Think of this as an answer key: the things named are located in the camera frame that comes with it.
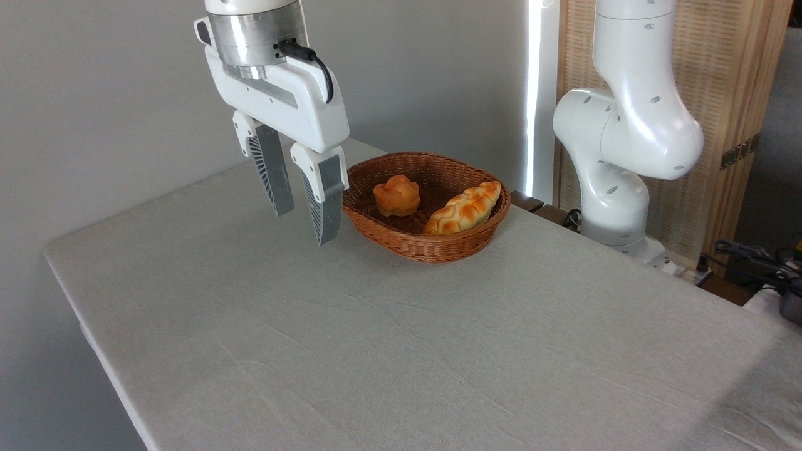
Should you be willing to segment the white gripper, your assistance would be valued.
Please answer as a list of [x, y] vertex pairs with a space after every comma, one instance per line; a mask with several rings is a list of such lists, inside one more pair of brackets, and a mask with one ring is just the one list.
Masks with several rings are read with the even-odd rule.
[[232, 122], [242, 154], [255, 164], [273, 210], [281, 217], [294, 209], [281, 132], [299, 142], [290, 156], [303, 174], [318, 245], [332, 241], [349, 188], [344, 151], [338, 145], [349, 137], [350, 127], [336, 78], [331, 78], [335, 94], [329, 103], [325, 74], [316, 63], [288, 57], [266, 66], [263, 79], [241, 79], [219, 57], [209, 18], [194, 26], [217, 91], [238, 110]]

